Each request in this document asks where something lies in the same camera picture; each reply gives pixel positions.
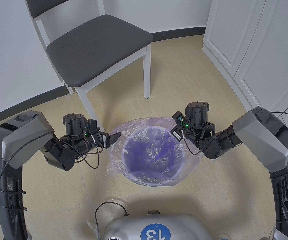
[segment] trash bin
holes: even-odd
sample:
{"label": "trash bin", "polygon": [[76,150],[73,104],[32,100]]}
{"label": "trash bin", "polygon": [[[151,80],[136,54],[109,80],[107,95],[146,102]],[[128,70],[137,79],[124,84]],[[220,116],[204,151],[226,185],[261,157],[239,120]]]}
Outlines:
{"label": "trash bin", "polygon": [[[142,118],[115,128],[121,132],[108,150],[110,175],[122,173],[132,182],[144,186],[174,186],[180,183],[202,159],[203,153],[192,155],[184,141],[178,142],[170,130],[174,119]],[[198,149],[186,141],[190,150]]]}

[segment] purple trash bag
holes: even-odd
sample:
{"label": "purple trash bag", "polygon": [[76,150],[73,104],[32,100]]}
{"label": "purple trash bag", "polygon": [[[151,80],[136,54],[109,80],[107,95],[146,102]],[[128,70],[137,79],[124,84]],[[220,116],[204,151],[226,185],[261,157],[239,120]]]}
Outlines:
{"label": "purple trash bag", "polygon": [[[132,182],[144,186],[174,186],[195,168],[203,153],[192,155],[184,141],[178,142],[170,130],[173,118],[152,117],[127,122],[111,134],[121,132],[118,141],[108,150],[110,175],[121,172]],[[194,153],[198,149],[189,141]]]}

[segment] white wooden chair frame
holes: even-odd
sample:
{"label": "white wooden chair frame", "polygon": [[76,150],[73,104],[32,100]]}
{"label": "white wooden chair frame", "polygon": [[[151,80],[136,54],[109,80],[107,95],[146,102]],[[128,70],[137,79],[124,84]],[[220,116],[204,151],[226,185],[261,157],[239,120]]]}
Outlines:
{"label": "white wooden chair frame", "polygon": [[[97,1],[97,7],[98,12],[100,15],[105,14],[104,10],[104,4],[103,0],[96,0]],[[41,17],[38,16],[35,18],[38,29],[41,33],[41,36],[43,38],[43,41],[45,43],[45,46],[47,47],[50,44],[50,40],[46,34],[44,25],[41,21]],[[94,119],[97,121],[97,127],[101,128],[101,131],[105,131],[101,122],[98,120],[95,111],[90,104],[89,99],[86,96],[86,93],[89,92],[91,89],[93,89],[95,86],[103,82],[105,79],[109,78],[111,75],[115,74],[119,70],[126,67],[128,64],[132,63],[133,61],[139,59],[140,57],[143,57],[143,67],[144,67],[144,97],[149,98],[150,97],[150,85],[151,85],[151,44],[147,45],[146,47],[143,47],[142,49],[138,50],[137,52],[133,53],[129,57],[121,60],[120,62],[116,63],[114,66],[110,67],[108,70],[100,74],[98,77],[90,80],[86,84],[84,84],[81,87],[75,87],[75,91],[77,92],[79,98],[81,99],[84,107],[86,108],[87,112],[90,115],[91,119]],[[70,94],[73,94],[74,91],[72,88],[68,87],[67,84],[64,82],[67,89],[69,90]]]}

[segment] chair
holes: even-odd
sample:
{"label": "chair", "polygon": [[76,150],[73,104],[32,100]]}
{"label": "chair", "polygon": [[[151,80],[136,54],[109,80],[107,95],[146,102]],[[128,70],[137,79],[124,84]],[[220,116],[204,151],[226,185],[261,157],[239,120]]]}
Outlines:
{"label": "chair", "polygon": [[26,0],[31,17],[46,45],[46,53],[68,87],[74,87],[91,119],[99,122],[86,93],[117,71],[143,56],[144,97],[150,97],[152,34],[105,14],[97,0],[100,16],[50,42],[40,15],[69,0]]}

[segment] robotic arm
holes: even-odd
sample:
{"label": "robotic arm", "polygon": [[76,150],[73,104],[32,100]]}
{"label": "robotic arm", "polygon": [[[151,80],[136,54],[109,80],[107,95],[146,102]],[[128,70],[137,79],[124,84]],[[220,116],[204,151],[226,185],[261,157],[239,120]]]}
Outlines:
{"label": "robotic arm", "polygon": [[216,159],[242,142],[270,172],[276,213],[273,239],[288,240],[288,128],[271,112],[256,107],[215,133],[208,122],[206,102],[189,103],[186,116],[179,111],[172,135],[191,141],[209,159]]}
{"label": "robotic arm", "polygon": [[76,160],[100,146],[107,149],[120,132],[100,132],[95,120],[81,114],[63,117],[66,135],[57,139],[41,112],[27,111],[0,125],[0,224],[6,240],[32,239],[26,230],[22,195],[22,166],[38,150],[59,169],[72,169]]}

